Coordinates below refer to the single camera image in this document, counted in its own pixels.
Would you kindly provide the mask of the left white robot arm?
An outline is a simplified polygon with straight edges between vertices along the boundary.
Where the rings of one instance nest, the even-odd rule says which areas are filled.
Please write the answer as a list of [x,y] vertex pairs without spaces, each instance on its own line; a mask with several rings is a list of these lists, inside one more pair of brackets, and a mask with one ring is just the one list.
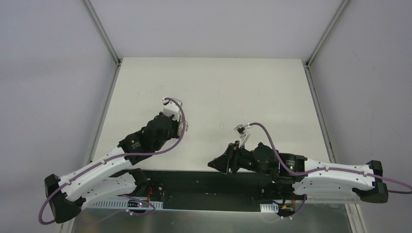
[[64,176],[44,179],[46,201],[38,214],[43,225],[65,223],[90,204],[110,196],[143,196],[148,183],[141,172],[128,169],[152,156],[174,149],[187,129],[183,111],[164,110],[139,131],[127,135],[110,152]]

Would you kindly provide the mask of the aluminium frame post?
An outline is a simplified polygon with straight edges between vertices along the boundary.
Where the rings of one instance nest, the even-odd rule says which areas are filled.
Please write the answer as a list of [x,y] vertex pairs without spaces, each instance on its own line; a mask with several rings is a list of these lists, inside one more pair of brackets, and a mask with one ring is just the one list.
[[95,10],[92,1],[90,0],[81,0],[81,3],[83,4],[85,11],[89,15],[89,18],[94,25],[97,34],[101,38],[101,41],[103,45],[106,47],[106,50],[108,51],[110,57],[112,58],[113,62],[117,67],[121,65],[121,59],[119,58],[99,16],[97,11]]
[[318,57],[318,55],[321,53],[321,50],[322,50],[323,46],[327,43],[327,40],[331,36],[333,30],[335,29],[335,27],[339,23],[341,17],[343,16],[345,10],[347,9],[347,7],[349,6],[349,4],[351,2],[352,2],[351,0],[342,0],[342,1],[340,1],[336,11],[334,12],[332,18],[330,19],[330,21],[327,24],[325,30],[323,31],[323,33],[322,33],[320,39],[318,40],[315,48],[311,52],[309,58],[305,61],[305,65],[306,65],[307,69],[309,69],[311,67],[311,65],[314,63],[314,61]]

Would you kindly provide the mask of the left aluminium frame post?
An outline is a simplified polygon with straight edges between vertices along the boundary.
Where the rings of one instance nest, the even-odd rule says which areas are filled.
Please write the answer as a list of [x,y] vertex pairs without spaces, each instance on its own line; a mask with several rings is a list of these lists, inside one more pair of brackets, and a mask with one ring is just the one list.
[[97,34],[101,38],[101,41],[103,45],[106,47],[106,50],[108,51],[110,57],[112,58],[113,62],[117,67],[121,65],[121,59],[119,58],[99,16],[97,11],[95,10],[92,1],[90,0],[81,0],[81,3],[83,4],[85,11],[89,15],[89,18],[94,25]]

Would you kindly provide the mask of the right aluminium frame post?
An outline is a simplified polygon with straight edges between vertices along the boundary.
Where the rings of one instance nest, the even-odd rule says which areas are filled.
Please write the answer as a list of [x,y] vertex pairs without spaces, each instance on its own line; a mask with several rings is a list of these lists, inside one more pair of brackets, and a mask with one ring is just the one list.
[[336,11],[334,12],[332,18],[330,19],[330,21],[327,24],[325,30],[323,31],[323,33],[322,33],[320,39],[318,40],[315,48],[311,52],[309,58],[305,61],[305,65],[306,65],[307,69],[309,69],[311,67],[311,65],[314,63],[314,61],[318,57],[318,55],[321,53],[321,50],[322,50],[323,46],[327,43],[327,40],[331,36],[333,30],[335,29],[335,27],[339,23],[341,17],[343,16],[345,10],[347,9],[347,7],[349,6],[349,4],[351,2],[352,2],[351,0],[342,0],[342,1],[340,1]]

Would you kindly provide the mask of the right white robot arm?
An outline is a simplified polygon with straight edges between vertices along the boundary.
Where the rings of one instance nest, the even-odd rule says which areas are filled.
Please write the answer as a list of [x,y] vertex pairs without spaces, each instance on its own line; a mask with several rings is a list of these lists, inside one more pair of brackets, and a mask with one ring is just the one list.
[[229,143],[225,152],[208,162],[208,167],[223,174],[235,174],[243,168],[270,176],[275,193],[282,199],[292,196],[324,196],[339,199],[359,197],[368,203],[386,203],[387,185],[382,181],[383,168],[379,161],[353,166],[324,163],[302,155],[274,152],[258,143],[254,150]]

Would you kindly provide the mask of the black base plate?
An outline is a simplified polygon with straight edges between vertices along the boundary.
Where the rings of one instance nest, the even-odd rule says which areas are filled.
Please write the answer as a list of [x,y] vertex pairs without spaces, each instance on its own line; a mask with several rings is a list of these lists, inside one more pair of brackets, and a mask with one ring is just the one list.
[[132,197],[149,198],[163,203],[163,209],[259,212],[261,204],[274,201],[303,200],[293,193],[290,184],[275,184],[271,176],[238,172],[222,174],[213,171],[162,171],[132,169],[142,188]]

